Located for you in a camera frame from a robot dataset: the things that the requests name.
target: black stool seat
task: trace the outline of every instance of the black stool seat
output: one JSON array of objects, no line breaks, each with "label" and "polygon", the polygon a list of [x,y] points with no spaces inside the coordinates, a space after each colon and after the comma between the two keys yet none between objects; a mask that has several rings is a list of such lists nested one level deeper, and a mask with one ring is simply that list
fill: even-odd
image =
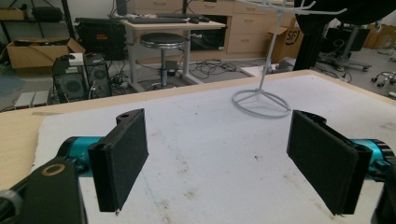
[{"label": "black stool seat", "polygon": [[181,35],[169,33],[151,33],[140,36],[140,43],[153,49],[177,49],[183,47],[184,38]]}]

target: black storage bin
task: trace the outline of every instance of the black storage bin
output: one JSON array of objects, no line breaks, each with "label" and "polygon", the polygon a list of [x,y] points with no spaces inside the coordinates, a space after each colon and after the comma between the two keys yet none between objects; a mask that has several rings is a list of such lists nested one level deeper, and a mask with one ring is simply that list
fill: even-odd
[{"label": "black storage bin", "polygon": [[109,19],[76,18],[78,42],[87,52],[102,53],[106,60],[125,58],[125,26]]}]

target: black bag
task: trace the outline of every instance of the black bag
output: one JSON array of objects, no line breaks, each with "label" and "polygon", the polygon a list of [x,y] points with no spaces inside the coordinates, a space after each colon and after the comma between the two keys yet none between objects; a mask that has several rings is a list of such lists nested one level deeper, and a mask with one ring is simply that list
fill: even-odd
[{"label": "black bag", "polygon": [[64,18],[58,7],[34,7],[33,15],[38,21],[61,21]]}]

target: cardboard box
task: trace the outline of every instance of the cardboard box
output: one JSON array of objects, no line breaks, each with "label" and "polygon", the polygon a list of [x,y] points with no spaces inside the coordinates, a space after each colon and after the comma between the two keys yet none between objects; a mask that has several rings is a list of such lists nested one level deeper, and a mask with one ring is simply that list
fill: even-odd
[{"label": "cardboard box", "polygon": [[57,58],[85,49],[73,38],[19,38],[7,45],[7,52],[12,68],[26,71],[49,70]]},{"label": "cardboard box", "polygon": [[364,47],[367,49],[391,49],[396,41],[396,26],[386,24],[381,25],[379,33],[375,32],[375,25],[369,24],[367,29],[370,29]]},{"label": "cardboard box", "polygon": [[26,18],[25,10],[13,7],[0,7],[0,21],[24,21]]},{"label": "cardboard box", "polygon": [[[274,36],[275,29],[275,26],[271,27],[268,33]],[[285,57],[297,58],[303,37],[304,34],[300,30],[300,27],[298,27],[295,19],[291,20],[289,27],[279,27],[271,56],[272,63],[280,63]]]}]

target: wooden cabinet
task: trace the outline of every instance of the wooden cabinet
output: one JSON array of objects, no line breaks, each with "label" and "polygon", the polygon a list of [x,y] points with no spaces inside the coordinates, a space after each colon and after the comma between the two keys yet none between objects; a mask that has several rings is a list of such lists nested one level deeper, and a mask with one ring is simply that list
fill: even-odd
[{"label": "wooden cabinet", "polygon": [[[181,7],[181,0],[134,1],[134,9],[138,14],[181,12]],[[193,61],[265,57],[271,38],[268,30],[277,21],[274,11],[234,0],[218,0],[216,3],[191,1],[187,13],[228,18],[224,49],[194,50],[191,52]],[[288,26],[293,17],[293,14],[285,14],[282,25]]]}]

